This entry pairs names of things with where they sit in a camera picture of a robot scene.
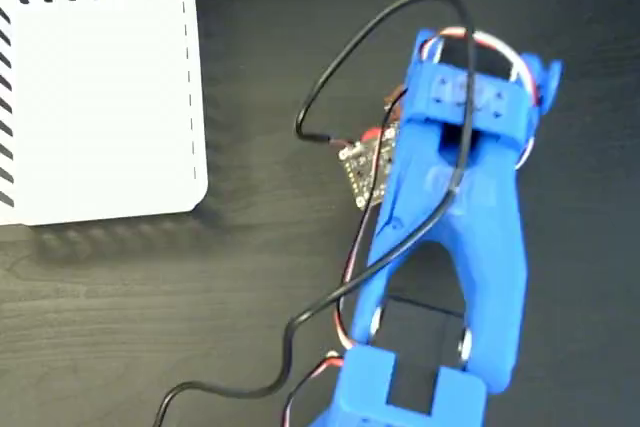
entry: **cable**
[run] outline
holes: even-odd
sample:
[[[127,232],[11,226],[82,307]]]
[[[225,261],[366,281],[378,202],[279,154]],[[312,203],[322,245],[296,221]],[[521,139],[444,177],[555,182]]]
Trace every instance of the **cable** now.
[[[318,364],[307,375],[305,375],[302,380],[298,382],[298,384],[296,384],[296,386],[287,396],[287,400],[284,404],[284,409],[282,410],[282,427],[290,427],[291,407],[296,395],[298,394],[298,392],[300,392],[300,389],[302,389],[302,387],[304,387],[304,385],[311,379],[315,379],[320,374],[322,374],[327,369],[327,367],[342,367],[343,364],[344,359],[341,356],[339,356],[336,352],[329,352],[324,359],[318,362]]]
[[[407,89],[403,88],[399,92],[395,94],[395,97],[390,102],[384,117],[382,118],[382,122],[380,124],[380,133],[378,134],[378,141],[376,143],[375,153],[372,159],[372,179],[371,179],[371,189],[369,190],[369,196],[367,197],[367,203],[364,206],[364,211],[362,213],[362,217],[360,218],[360,223],[358,224],[358,230],[353,239],[353,243],[351,244],[351,249],[349,250],[349,255],[347,256],[347,262],[345,264],[344,272],[342,273],[342,283],[349,282],[351,280],[351,276],[353,275],[353,269],[356,265],[356,259],[358,257],[358,251],[360,248],[360,243],[362,242],[362,238],[364,237],[364,231],[369,221],[369,217],[371,216],[371,208],[373,201],[373,193],[376,190],[376,183],[378,182],[378,171],[380,169],[380,152],[382,151],[382,138],[384,136],[384,131],[386,130],[387,124],[389,120],[393,116],[393,111],[398,105],[398,103],[402,100],[402,98],[407,93]],[[340,299],[336,302],[335,309],[333,311],[333,321],[336,326],[336,332],[338,334],[338,339],[342,346],[349,350],[351,349],[355,341],[349,337],[347,334],[347,329],[345,328],[344,321],[342,320],[342,304],[343,299]]]
[[[320,76],[320,80],[316,83],[316,86],[312,89],[312,92],[309,98],[305,101],[304,107],[301,111],[301,114],[306,113],[308,111],[308,107],[313,103],[313,100],[318,96],[320,90],[326,84],[328,78],[335,72],[335,70],[346,60],[348,55],[362,42],[362,40],[369,35],[378,24],[383,22],[387,17],[389,17],[394,12],[399,11],[403,7],[414,4],[420,1],[430,1],[430,0],[398,0],[393,3],[390,7],[387,7],[381,14],[376,16],[376,18],[369,22],[365,27],[356,34],[356,36],[352,39],[349,44],[345,47],[345,49],[338,55],[336,61],[332,62],[327,71]],[[475,26],[471,16],[467,12],[466,7],[460,0],[435,0],[435,1],[443,1],[456,10],[458,16],[460,17],[461,23],[466,28],[465,39],[467,41],[467,60],[468,60],[468,79],[466,86],[466,102],[464,107],[464,122],[462,125],[462,135],[460,139],[460,148],[458,150],[458,157],[456,159],[456,163],[451,174],[451,178],[449,180],[449,185],[447,186],[447,191],[443,195],[442,199],[436,206],[436,208],[431,212],[431,214],[424,220],[413,232],[411,232],[403,241],[401,241],[398,245],[396,245],[389,252],[380,257],[377,261],[373,262],[366,270],[358,274],[355,278],[346,282],[329,292],[324,297],[316,300],[312,304],[310,304],[306,309],[292,317],[286,324],[282,336],[282,360],[280,365],[280,370],[276,374],[275,379],[258,388],[253,389],[238,389],[225,387],[222,385],[217,385],[209,382],[202,381],[186,381],[182,382],[172,389],[170,389],[162,399],[162,402],[158,408],[156,413],[156,417],[153,423],[154,427],[160,427],[164,421],[164,418],[167,414],[167,410],[171,405],[171,402],[176,398],[176,396],[180,395],[183,392],[189,390],[197,390],[201,392],[206,392],[210,394],[216,394],[223,397],[230,397],[236,399],[258,399],[262,397],[266,397],[268,395],[277,392],[282,388],[282,386],[286,383],[289,375],[291,373],[291,368],[293,364],[293,338],[295,336],[296,331],[305,324],[309,319],[311,319],[317,313],[323,311],[327,307],[330,307],[335,302],[340,300],[342,297],[349,295],[354,292],[360,286],[362,286],[366,281],[375,276],[378,272],[380,272],[389,262],[398,258],[402,254],[404,254],[407,250],[412,248],[416,242],[418,242],[424,234],[433,227],[433,225],[440,220],[440,218],[445,214],[447,209],[453,203],[455,196],[458,191],[458,187],[460,186],[460,182],[464,176],[464,171],[467,165],[467,160],[469,158],[469,151],[471,149],[471,134],[473,131],[473,105],[474,105],[474,90],[475,90],[475,71],[476,71],[476,50],[475,50],[475,42],[473,40],[473,32],[475,32]],[[296,122],[296,132],[300,137],[307,136],[305,140],[313,139],[313,135],[311,134],[303,134],[302,132],[302,121],[304,120],[304,115],[302,117],[299,115],[298,120]]]
[[[313,84],[313,87],[307,94],[305,98],[302,109],[298,113],[295,122],[295,132],[297,137],[300,140],[305,142],[315,142],[315,143],[330,143],[332,141],[340,140],[335,139],[332,135],[323,132],[306,132],[303,128],[304,122],[306,119],[311,106],[316,101],[320,92],[325,87],[325,85],[329,82],[331,77],[338,71],[338,69],[344,64],[344,62],[351,56],[351,54],[364,42],[364,40],[374,31],[376,30],[385,20],[391,17],[393,14],[397,13],[399,10],[409,6],[416,4],[418,2],[424,1],[433,1],[433,0],[397,0],[396,2],[389,5],[386,9],[376,15],[371,21],[369,21],[360,31],[344,46],[344,48],[340,51],[340,53],[335,57],[335,59],[329,64],[329,66],[322,72],[318,80]],[[466,13],[466,9],[460,0],[435,0],[435,1],[443,1],[451,6],[453,6],[458,13]],[[460,21],[463,25],[467,25],[468,19],[460,16]]]

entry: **blue plastic bracket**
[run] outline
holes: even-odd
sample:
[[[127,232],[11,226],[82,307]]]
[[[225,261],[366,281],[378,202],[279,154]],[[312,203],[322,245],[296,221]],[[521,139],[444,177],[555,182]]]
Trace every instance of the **blue plastic bracket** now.
[[[418,35],[405,85],[403,117],[387,191],[369,254],[375,262],[413,231],[440,201],[457,146],[443,133],[461,125],[465,70],[420,58],[433,36]],[[471,351],[463,370],[439,370],[431,414],[387,403],[395,354],[358,345],[345,358],[330,409],[313,427],[477,427],[487,393],[507,388],[517,360],[526,294],[527,263],[516,190],[515,165],[540,117],[551,108],[562,73],[554,61],[545,70],[524,54],[538,87],[534,104],[519,80],[476,76],[474,141],[458,196],[424,240],[450,252],[466,304]],[[373,277],[358,297],[351,336],[370,340],[371,323],[389,278],[406,256]]]

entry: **wire bundle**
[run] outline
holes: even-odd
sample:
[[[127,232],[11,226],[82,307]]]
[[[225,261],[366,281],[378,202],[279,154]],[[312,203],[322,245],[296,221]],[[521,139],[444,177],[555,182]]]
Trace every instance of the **wire bundle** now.
[[[469,151],[471,147],[471,134],[472,134],[472,115],[473,115],[473,106],[474,106],[474,89],[475,89],[475,63],[476,63],[476,51],[475,51],[475,41],[473,38],[473,34],[475,33],[474,23],[471,19],[471,16],[467,12],[466,7],[460,0],[397,0],[382,12],[380,12],[376,17],[374,17],[371,21],[369,21],[352,39],[349,43],[342,49],[342,51],[338,54],[338,56],[329,64],[329,66],[323,71],[318,80],[315,82],[311,91],[307,95],[302,109],[300,110],[296,122],[295,122],[295,132],[300,140],[314,142],[314,143],[324,143],[324,144],[336,144],[340,143],[341,139],[334,138],[333,136],[325,133],[317,133],[317,132],[305,132],[303,129],[303,124],[309,109],[319,96],[320,92],[327,84],[329,79],[336,73],[336,71],[340,68],[340,66],[347,60],[347,58],[353,53],[353,51],[376,29],[382,24],[385,20],[391,17],[393,14],[398,11],[425,1],[438,1],[444,2],[450,6],[452,6],[457,12],[461,24],[464,26],[464,38],[466,40],[467,46],[467,72],[468,72],[468,80],[466,85],[466,102],[464,108],[464,122],[462,125],[462,135],[460,139],[460,149],[458,151],[458,157],[456,159],[456,163],[449,180],[449,184],[447,186],[447,190],[443,195],[442,199],[433,210],[433,212],[414,230],[412,231],[402,242],[396,245],[393,249],[383,255],[376,262],[373,262],[368,266],[363,272],[359,273],[355,277],[352,277],[353,274],[353,266],[355,265],[355,257],[357,254],[357,247],[360,243],[362,234],[361,231],[364,230],[366,225],[366,221],[369,216],[370,206],[365,209],[363,213],[363,217],[360,222],[360,226],[358,228],[358,235],[356,236],[356,241],[351,249],[351,253],[349,254],[349,258],[346,263],[345,274],[343,275],[342,284],[337,287],[335,290],[327,293],[325,296],[319,298],[315,302],[311,303],[307,306],[306,309],[301,311],[299,314],[292,317],[287,324],[285,325],[283,338],[282,338],[282,361],[280,370],[276,374],[275,379],[261,387],[253,388],[253,389],[239,389],[226,387],[210,382],[202,382],[202,381],[186,381],[182,382],[172,389],[170,389],[162,399],[160,407],[156,413],[156,417],[153,423],[153,427],[161,427],[164,419],[167,414],[167,410],[169,406],[173,402],[173,400],[183,392],[186,391],[200,391],[209,394],[215,394],[222,397],[227,398],[236,398],[236,399],[259,399],[271,395],[277,391],[279,391],[288,380],[291,374],[291,368],[293,364],[293,338],[295,336],[296,331],[303,324],[305,324],[308,320],[314,317],[319,312],[324,309],[335,305],[337,309],[337,319],[340,320],[340,325],[342,327],[342,332],[346,332],[344,329],[344,325],[342,324],[340,309],[342,299],[346,296],[357,290],[361,287],[365,282],[375,276],[378,272],[380,272],[389,262],[396,259],[398,256],[407,252],[411,249],[416,242],[418,242],[423,235],[433,227],[433,225],[445,214],[447,209],[453,203],[458,187],[462,181],[464,171],[466,168],[467,160],[469,157]],[[397,103],[404,92],[399,95],[395,103]],[[388,113],[385,115],[385,119],[383,120],[382,129],[380,135],[384,132],[384,127],[388,122],[388,119],[391,115],[393,108],[388,109]],[[379,163],[380,158],[380,145],[381,140],[378,139],[378,144],[376,146],[376,159],[374,159],[374,175],[377,172],[377,164]],[[319,366],[316,366],[310,374],[307,374],[305,379],[303,379],[296,389],[290,394],[290,399],[287,402],[287,406],[285,407],[285,412],[283,413],[283,421],[286,416],[287,422],[289,421],[289,411],[290,405],[293,401],[293,396],[300,389],[300,387],[305,383],[306,380],[313,378],[319,373],[314,374],[320,369]]]

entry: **dashed line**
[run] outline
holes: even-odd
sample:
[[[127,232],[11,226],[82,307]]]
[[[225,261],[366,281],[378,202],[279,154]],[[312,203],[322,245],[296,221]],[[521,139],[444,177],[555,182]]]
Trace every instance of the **dashed line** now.
[[[187,5],[185,4],[184,0],[182,1],[182,13],[184,15],[187,14]],[[187,39],[187,42],[189,40],[189,28],[187,25],[187,22],[185,22],[184,24],[184,36]],[[187,63],[189,61],[189,46],[187,45],[187,48],[185,50],[186,52],[186,57],[187,57]],[[191,70],[187,70],[187,81],[189,82],[189,84],[191,84]],[[193,96],[191,94],[191,92],[189,92],[189,107],[193,107]],[[193,112],[191,112],[192,117],[190,119],[191,122],[191,132],[193,133]],[[195,156],[196,156],[196,142],[195,139],[193,139],[193,137],[191,138],[191,154],[194,157],[194,162],[195,162]],[[193,178],[194,180],[197,180],[198,178],[198,170],[197,170],[197,165],[194,165],[193,167]]]

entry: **table surface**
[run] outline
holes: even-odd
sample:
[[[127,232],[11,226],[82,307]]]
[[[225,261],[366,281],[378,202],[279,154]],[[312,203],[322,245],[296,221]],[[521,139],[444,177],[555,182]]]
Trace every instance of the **table surface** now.
[[[0,229],[3,425],[145,427],[180,380],[273,377],[283,324],[336,285],[358,218],[334,155],[296,142],[293,117],[320,69],[390,1],[198,0],[209,193],[192,215]],[[633,425],[637,0],[465,1],[483,30],[566,62],[519,175],[526,319],[513,385],[490,401],[486,425]],[[399,16],[310,122],[344,134],[377,122],[416,31],[452,21],[444,7]],[[411,260],[400,288],[459,302],[446,256],[427,249]],[[335,347],[328,315],[306,325],[295,377]],[[300,396],[294,425],[322,409],[332,382]],[[277,425],[283,398],[188,394],[167,425]]]

